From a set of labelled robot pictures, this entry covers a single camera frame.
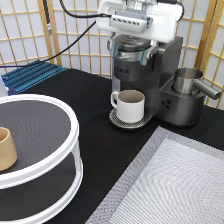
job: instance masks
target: white mug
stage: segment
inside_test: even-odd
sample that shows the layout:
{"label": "white mug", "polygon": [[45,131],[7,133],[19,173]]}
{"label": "white mug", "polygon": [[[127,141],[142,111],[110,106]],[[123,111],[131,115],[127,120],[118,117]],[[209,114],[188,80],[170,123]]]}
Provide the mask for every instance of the white mug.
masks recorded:
{"label": "white mug", "polygon": [[116,115],[125,123],[135,123],[144,117],[145,96],[136,90],[124,90],[111,94],[111,104],[116,108]]}

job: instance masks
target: blue object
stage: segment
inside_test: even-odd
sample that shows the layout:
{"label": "blue object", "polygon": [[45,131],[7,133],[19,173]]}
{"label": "blue object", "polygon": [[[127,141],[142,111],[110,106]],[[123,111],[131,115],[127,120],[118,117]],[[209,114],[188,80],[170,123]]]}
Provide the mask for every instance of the blue object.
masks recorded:
{"label": "blue object", "polygon": [[30,63],[34,64],[33,66],[18,68],[2,76],[5,86],[11,90],[10,95],[21,93],[45,79],[67,70],[67,68],[48,62],[36,64],[38,62],[40,61],[36,60]]}

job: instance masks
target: wooden cup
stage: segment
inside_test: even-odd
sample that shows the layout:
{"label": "wooden cup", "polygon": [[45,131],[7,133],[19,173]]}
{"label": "wooden cup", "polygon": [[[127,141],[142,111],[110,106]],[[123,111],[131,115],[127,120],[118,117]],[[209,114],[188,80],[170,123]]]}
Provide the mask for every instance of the wooden cup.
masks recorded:
{"label": "wooden cup", "polygon": [[11,167],[17,160],[12,135],[7,128],[0,127],[0,171]]}

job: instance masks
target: stainless steel container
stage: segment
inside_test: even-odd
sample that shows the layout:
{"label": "stainless steel container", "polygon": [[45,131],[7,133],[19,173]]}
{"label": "stainless steel container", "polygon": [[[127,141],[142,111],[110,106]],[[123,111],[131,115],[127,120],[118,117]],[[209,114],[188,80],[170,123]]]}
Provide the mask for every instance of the stainless steel container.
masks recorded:
{"label": "stainless steel container", "polygon": [[173,89],[185,95],[194,95],[201,91],[217,100],[221,93],[202,82],[202,78],[203,72],[196,68],[179,68],[174,74]]}

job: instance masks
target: white rim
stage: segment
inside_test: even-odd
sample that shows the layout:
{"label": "white rim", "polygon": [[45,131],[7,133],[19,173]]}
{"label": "white rim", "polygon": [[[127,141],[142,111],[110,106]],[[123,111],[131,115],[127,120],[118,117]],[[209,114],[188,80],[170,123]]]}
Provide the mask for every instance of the white rim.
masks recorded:
{"label": "white rim", "polygon": [[56,216],[59,212],[61,212],[74,198],[76,195],[81,182],[83,178],[83,165],[82,165],[82,160],[80,159],[81,162],[81,172],[76,173],[75,179],[69,188],[69,190],[65,193],[65,195],[59,199],[55,204],[53,204],[51,207],[47,208],[46,210],[30,216],[25,219],[20,219],[20,220],[15,220],[15,221],[0,221],[0,224],[31,224],[31,223],[44,223],[47,222],[48,220],[52,219],[54,216]]}
{"label": "white rim", "polygon": [[64,110],[70,118],[71,130],[65,142],[51,155],[27,168],[0,175],[0,189],[16,186],[43,175],[57,166],[74,148],[79,136],[79,124],[74,111],[64,102],[49,96],[21,94],[0,98],[0,105],[7,102],[37,100],[54,104]]}

